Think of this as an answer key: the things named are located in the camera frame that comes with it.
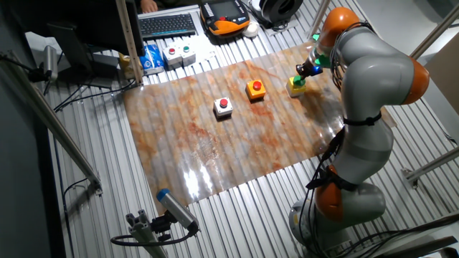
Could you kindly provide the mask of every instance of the emergency stop button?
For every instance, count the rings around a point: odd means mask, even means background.
[[[266,89],[261,80],[253,80],[247,83],[245,92],[247,93],[250,102],[254,102],[262,100],[265,97]]]
[[[226,99],[221,99],[220,100],[220,107],[226,108],[228,106],[228,100]]]

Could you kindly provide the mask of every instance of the green button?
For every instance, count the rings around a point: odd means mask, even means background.
[[[305,80],[302,80],[300,75],[296,75],[296,76],[293,78],[293,84],[294,84],[294,86],[301,87],[301,86],[303,86],[304,84],[306,84],[306,81],[305,81]]]

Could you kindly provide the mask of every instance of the red button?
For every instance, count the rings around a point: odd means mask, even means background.
[[[261,90],[261,82],[258,82],[258,81],[254,82],[253,83],[253,89],[254,90]]]
[[[220,100],[220,107],[225,108],[228,106],[228,100],[226,99],[221,99]]]

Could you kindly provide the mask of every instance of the keyboard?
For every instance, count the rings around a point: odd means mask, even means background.
[[[139,22],[144,39],[189,36],[196,33],[191,14],[145,18]]]

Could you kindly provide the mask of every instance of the person's hand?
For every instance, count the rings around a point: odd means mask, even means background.
[[[141,8],[144,14],[158,11],[158,5],[153,0],[141,0]]]

